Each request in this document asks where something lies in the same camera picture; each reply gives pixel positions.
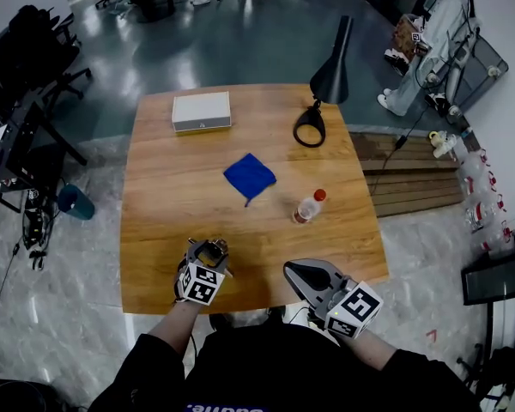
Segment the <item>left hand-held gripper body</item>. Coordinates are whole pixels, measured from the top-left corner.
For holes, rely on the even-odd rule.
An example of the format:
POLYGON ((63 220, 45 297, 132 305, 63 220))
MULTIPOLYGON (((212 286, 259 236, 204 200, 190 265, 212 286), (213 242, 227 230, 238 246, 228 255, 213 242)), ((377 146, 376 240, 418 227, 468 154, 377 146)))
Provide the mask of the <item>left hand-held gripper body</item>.
POLYGON ((175 301, 191 301, 209 306, 217 295, 226 277, 226 256, 211 257, 205 254, 204 260, 188 251, 179 263, 174 283, 175 301))

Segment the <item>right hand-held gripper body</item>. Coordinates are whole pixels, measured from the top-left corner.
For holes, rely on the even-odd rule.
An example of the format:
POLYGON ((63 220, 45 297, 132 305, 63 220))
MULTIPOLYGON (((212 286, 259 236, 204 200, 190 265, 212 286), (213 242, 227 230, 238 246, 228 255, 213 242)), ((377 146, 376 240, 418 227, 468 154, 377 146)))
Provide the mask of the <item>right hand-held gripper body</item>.
POLYGON ((377 317, 383 300, 365 282, 343 276, 312 312, 321 330, 355 339, 377 317))

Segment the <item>person's left forearm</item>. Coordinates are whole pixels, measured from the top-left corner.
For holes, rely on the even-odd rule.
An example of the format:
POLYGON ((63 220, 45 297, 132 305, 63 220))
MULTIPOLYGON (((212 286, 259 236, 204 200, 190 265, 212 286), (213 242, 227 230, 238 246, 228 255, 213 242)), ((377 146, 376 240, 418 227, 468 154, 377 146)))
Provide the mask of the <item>person's left forearm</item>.
POLYGON ((148 334, 166 342, 184 357, 201 309, 201 305, 190 300, 176 302, 170 312, 148 334))

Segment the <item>person's right forearm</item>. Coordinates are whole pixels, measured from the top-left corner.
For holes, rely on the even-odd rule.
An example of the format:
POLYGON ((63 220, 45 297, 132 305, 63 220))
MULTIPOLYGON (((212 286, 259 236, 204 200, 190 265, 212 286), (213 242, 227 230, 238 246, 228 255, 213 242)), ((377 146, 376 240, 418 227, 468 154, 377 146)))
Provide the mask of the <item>person's right forearm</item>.
POLYGON ((334 333, 333 337, 340 345, 349 348, 360 361, 377 371, 382 371, 397 352, 397 348, 368 330, 356 338, 339 333, 334 333))

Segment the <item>clear bottle with red cap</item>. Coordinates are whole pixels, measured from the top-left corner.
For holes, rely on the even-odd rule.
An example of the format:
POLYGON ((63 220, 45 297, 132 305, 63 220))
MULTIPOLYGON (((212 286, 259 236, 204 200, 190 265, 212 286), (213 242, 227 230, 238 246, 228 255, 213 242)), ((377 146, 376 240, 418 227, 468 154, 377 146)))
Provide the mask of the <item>clear bottle with red cap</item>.
POLYGON ((293 220, 299 224, 306 224, 316 217, 326 199, 326 191, 317 189, 311 197, 303 199, 293 212, 293 220))

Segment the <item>person's black shirt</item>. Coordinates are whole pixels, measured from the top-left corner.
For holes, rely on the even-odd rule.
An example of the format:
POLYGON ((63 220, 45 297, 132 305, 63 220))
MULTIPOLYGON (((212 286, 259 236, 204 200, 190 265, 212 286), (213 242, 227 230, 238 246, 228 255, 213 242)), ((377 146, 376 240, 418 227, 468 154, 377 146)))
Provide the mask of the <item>person's black shirt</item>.
POLYGON ((194 367, 142 334, 88 412, 482 412, 443 362, 397 350, 380 370, 315 330, 261 324, 210 334, 194 367))

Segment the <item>blue cloth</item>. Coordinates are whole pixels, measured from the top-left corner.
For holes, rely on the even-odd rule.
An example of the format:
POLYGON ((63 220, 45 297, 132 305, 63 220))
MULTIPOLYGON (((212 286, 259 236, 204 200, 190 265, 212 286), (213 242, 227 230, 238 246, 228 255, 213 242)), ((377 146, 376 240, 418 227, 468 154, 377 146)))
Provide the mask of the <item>blue cloth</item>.
POLYGON ((228 183, 245 198, 245 206, 276 183, 276 176, 253 154, 246 154, 224 173, 228 183))

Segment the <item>wooden pallet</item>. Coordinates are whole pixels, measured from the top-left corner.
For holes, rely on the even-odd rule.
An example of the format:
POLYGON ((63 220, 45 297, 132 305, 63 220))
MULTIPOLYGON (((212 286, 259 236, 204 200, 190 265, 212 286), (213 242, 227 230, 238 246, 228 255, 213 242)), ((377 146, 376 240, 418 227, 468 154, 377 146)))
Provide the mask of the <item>wooden pallet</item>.
POLYGON ((426 137, 410 136, 395 149, 396 135, 349 135, 378 218, 438 209, 464 200, 456 156, 450 152, 435 158, 426 137))

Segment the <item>teal waste bin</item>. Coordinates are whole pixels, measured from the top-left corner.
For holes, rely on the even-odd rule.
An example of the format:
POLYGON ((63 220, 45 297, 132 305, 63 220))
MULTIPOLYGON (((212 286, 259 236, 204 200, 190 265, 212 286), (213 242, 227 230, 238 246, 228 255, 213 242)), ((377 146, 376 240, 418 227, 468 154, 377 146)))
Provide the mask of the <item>teal waste bin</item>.
POLYGON ((89 197, 77 186, 67 184, 58 194, 58 209, 79 220, 89 221, 93 218, 95 207, 89 197))

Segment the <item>white flat box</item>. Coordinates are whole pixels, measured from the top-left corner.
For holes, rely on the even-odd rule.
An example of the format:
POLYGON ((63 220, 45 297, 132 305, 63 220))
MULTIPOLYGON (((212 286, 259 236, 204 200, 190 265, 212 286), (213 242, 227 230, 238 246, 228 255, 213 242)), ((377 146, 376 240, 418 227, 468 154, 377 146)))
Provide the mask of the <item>white flat box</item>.
POLYGON ((228 128, 231 124, 229 92, 183 95, 173 100, 176 133, 228 128))

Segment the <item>white yellow plastic object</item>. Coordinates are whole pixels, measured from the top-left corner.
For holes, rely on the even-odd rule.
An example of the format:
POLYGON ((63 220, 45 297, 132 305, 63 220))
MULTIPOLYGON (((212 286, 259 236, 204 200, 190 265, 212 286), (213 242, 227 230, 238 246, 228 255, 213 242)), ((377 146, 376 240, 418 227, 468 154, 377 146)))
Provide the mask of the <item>white yellow plastic object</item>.
POLYGON ((433 156, 435 159, 450 153, 457 143, 457 137, 454 134, 448 134, 444 130, 431 131, 428 138, 433 146, 433 156))

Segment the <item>pile of clear plastic bottles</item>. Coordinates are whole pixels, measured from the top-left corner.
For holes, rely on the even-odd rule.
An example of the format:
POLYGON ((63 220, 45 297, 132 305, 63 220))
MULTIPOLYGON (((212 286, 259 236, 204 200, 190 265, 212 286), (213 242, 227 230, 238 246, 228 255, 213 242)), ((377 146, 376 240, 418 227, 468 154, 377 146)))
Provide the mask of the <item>pile of clear plastic bottles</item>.
POLYGON ((512 230, 486 150, 469 152, 461 162, 458 175, 465 198, 464 221, 472 240, 488 254, 508 249, 512 230))

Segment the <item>black work desk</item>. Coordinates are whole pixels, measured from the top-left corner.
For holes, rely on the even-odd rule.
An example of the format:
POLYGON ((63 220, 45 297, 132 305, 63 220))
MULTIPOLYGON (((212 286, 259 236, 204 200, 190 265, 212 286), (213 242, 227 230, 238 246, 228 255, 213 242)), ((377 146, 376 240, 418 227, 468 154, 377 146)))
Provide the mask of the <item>black work desk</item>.
POLYGON ((8 128, 0 142, 0 204, 16 214, 21 208, 4 194, 35 189, 55 201, 64 158, 68 155, 82 167, 88 164, 34 101, 14 110, 3 125, 8 128))

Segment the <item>black desk lamp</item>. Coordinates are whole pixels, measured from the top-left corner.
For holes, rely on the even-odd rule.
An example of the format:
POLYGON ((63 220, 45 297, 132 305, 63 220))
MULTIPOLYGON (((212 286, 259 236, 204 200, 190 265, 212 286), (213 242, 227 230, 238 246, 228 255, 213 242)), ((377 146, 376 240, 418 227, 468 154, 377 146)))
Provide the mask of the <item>black desk lamp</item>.
POLYGON ((329 58, 323 63, 310 80, 309 87, 313 96, 313 104, 297 119, 293 127, 295 141, 306 148, 320 147, 326 138, 326 129, 320 107, 323 103, 340 105, 348 98, 348 75, 346 56, 348 43, 353 28, 353 19, 343 15, 336 33, 336 39, 329 58), (311 126, 319 135, 315 143, 304 142, 299 135, 299 128, 311 126))

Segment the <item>folded grey cart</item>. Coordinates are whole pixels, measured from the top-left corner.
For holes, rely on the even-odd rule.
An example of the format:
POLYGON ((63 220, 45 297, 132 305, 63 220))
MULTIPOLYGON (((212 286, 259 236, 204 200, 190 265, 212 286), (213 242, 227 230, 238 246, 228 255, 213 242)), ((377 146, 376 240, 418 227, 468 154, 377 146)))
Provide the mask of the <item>folded grey cart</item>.
POLYGON ((476 30, 452 47, 438 74, 427 76, 425 101, 453 124, 508 70, 507 62, 476 30))

